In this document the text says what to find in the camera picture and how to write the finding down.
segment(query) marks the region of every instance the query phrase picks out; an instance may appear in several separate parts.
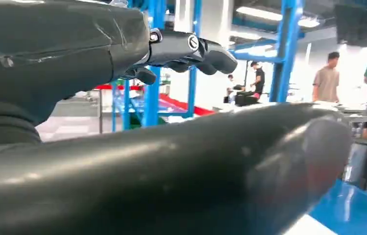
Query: man in gray t-shirt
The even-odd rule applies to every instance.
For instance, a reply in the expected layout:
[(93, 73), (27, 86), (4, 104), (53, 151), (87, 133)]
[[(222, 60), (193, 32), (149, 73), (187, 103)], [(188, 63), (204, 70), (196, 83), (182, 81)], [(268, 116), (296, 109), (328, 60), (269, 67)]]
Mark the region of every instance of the man in gray t-shirt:
[(336, 91), (339, 85), (339, 72), (335, 69), (338, 60), (339, 52), (330, 53), (328, 64), (316, 73), (313, 82), (313, 101), (339, 102)]

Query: ceiling light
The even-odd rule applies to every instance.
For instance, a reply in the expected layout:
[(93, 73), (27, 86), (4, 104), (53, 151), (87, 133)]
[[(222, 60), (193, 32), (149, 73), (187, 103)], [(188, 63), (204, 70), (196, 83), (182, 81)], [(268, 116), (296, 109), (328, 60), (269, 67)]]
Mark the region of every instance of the ceiling light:
[[(250, 16), (264, 18), (271, 21), (281, 21), (283, 19), (283, 15), (281, 14), (245, 6), (238, 8), (237, 12)], [(304, 16), (301, 18), (301, 20), (299, 20), (298, 25), (302, 27), (313, 28), (320, 25), (320, 22), (317, 21), (317, 19), (307, 18)]]
[(258, 40), (261, 37), (255, 33), (247, 33), (247, 32), (238, 32), (238, 31), (231, 31), (231, 36), (240, 37), (240, 38), (247, 38), (251, 40)]
[(342, 53), (342, 52), (346, 52), (347, 49), (348, 49), (348, 45), (345, 43), (345, 44), (339, 45), (338, 51)]
[(258, 54), (263, 54), (266, 52), (267, 49), (272, 48), (272, 45), (262, 45), (262, 46), (252, 46), (250, 48), (244, 48), (244, 49), (239, 49), (236, 50), (236, 53), (249, 53), (249, 54), (254, 54), (254, 55), (258, 55)]
[(306, 27), (306, 28), (313, 28), (320, 24), (319, 21), (316, 19), (309, 19), (309, 18), (302, 18), (299, 20), (299, 26)]
[(245, 7), (245, 6), (238, 8), (237, 12), (243, 13), (246, 15), (251, 15), (251, 16), (256, 16), (256, 17), (272, 20), (272, 21), (280, 21), (283, 19), (283, 16), (280, 14), (269, 12), (269, 11), (263, 11), (263, 10), (259, 10), (255, 8)]

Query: floor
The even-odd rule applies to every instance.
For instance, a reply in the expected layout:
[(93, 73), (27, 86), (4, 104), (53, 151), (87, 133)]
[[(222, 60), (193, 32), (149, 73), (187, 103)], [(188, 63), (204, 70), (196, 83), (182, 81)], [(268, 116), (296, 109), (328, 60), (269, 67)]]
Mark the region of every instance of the floor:
[[(110, 114), (102, 117), (103, 133), (112, 131)], [(84, 96), (59, 102), (51, 117), (36, 129), (42, 141), (58, 141), (99, 134), (98, 99)], [(121, 118), (116, 119), (116, 130), (121, 131)]]

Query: blue shelf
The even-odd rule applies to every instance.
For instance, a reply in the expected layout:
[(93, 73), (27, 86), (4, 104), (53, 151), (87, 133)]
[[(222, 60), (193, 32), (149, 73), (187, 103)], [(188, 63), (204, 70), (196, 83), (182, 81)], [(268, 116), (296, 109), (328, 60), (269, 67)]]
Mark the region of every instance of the blue shelf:
[(367, 192), (337, 180), (310, 216), (339, 235), (367, 235)]
[[(124, 93), (121, 91), (116, 91), (115, 95), (113, 96), (113, 101), (115, 103), (116, 111), (123, 114), (124, 113)], [(130, 113), (140, 113), (143, 114), (145, 111), (145, 100), (143, 96), (139, 96), (136, 98), (130, 99), (133, 106), (137, 109), (137, 111), (133, 108), (129, 108)], [(160, 116), (169, 117), (169, 116), (185, 116), (187, 110), (179, 108), (173, 104), (170, 104), (162, 99), (159, 99), (159, 111)]]
[(230, 52), (238, 60), (261, 61), (261, 62), (269, 62), (269, 63), (275, 63), (275, 64), (283, 63), (283, 58), (279, 58), (279, 57), (257, 56), (257, 55), (251, 55), (249, 53), (236, 53), (233, 50)]

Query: red floor stripe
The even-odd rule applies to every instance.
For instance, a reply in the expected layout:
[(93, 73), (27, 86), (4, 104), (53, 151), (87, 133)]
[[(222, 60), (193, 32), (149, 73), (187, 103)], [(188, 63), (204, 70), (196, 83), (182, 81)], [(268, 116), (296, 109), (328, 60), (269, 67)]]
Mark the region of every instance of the red floor stripe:
[[(176, 105), (177, 107), (181, 108), (181, 109), (185, 109), (188, 110), (188, 103), (185, 102), (180, 102), (176, 99), (172, 99), (169, 96), (167, 96), (166, 94), (160, 94), (160, 98), (166, 102), (169, 102), (173, 105)], [(215, 112), (212, 110), (207, 110), (204, 108), (199, 108), (197, 106), (195, 106), (195, 114), (199, 115), (199, 116), (206, 116), (206, 115), (211, 115), (214, 114)]]
[[(113, 86), (110, 85), (110, 84), (104, 84), (104, 85), (96, 86), (95, 89), (97, 89), (97, 90), (111, 90), (111, 89), (113, 89)], [(124, 90), (124, 86), (123, 85), (118, 85), (117, 89), (118, 90)], [(140, 91), (142, 89), (143, 89), (143, 86), (130, 86), (130, 90)]]

